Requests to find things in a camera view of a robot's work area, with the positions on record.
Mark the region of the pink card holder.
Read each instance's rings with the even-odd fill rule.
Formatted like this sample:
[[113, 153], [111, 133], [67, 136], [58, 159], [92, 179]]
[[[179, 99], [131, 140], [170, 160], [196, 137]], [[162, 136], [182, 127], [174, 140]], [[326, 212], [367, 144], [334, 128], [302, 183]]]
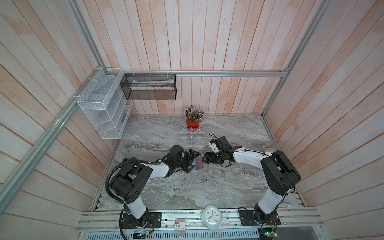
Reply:
[[194, 159], [193, 165], [195, 166], [192, 169], [192, 172], [203, 172], [207, 170], [207, 164], [203, 162], [203, 156], [199, 156]]

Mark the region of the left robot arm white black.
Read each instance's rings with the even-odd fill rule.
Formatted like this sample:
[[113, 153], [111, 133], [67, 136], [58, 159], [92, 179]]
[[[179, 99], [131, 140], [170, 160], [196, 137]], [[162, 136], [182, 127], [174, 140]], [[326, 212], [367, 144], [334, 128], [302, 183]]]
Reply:
[[107, 194], [118, 201], [123, 210], [134, 219], [147, 217], [148, 208], [145, 206], [141, 193], [148, 180], [153, 178], [167, 178], [178, 171], [189, 173], [195, 166], [193, 161], [201, 153], [174, 145], [161, 159], [154, 162], [139, 160], [132, 157], [124, 159], [114, 167], [105, 181]]

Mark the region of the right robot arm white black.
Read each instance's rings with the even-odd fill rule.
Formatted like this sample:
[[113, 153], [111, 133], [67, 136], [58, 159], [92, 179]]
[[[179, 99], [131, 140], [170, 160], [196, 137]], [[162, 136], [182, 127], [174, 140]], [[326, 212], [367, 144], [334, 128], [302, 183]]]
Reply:
[[247, 150], [241, 146], [231, 146], [226, 137], [212, 139], [209, 143], [212, 149], [205, 153], [203, 162], [206, 164], [222, 165], [225, 161], [247, 164], [263, 170], [268, 188], [263, 198], [255, 206], [262, 215], [269, 215], [282, 203], [289, 191], [294, 191], [301, 175], [286, 154], [280, 150], [270, 154]]

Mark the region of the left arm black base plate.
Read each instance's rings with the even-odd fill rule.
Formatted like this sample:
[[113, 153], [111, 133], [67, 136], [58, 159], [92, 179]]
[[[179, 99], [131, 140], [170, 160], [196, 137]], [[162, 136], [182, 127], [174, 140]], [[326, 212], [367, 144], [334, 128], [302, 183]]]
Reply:
[[141, 218], [136, 219], [132, 214], [122, 210], [119, 217], [120, 229], [160, 228], [161, 222], [161, 212], [144, 213]]

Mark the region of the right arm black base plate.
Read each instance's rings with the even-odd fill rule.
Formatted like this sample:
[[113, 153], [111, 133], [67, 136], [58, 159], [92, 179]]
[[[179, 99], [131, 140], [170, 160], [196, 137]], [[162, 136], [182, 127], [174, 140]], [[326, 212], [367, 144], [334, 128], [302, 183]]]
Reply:
[[281, 220], [277, 210], [271, 214], [265, 214], [263, 211], [259, 210], [247, 210], [245, 208], [239, 208], [238, 213], [242, 226], [261, 226], [262, 224], [267, 226], [281, 225]]

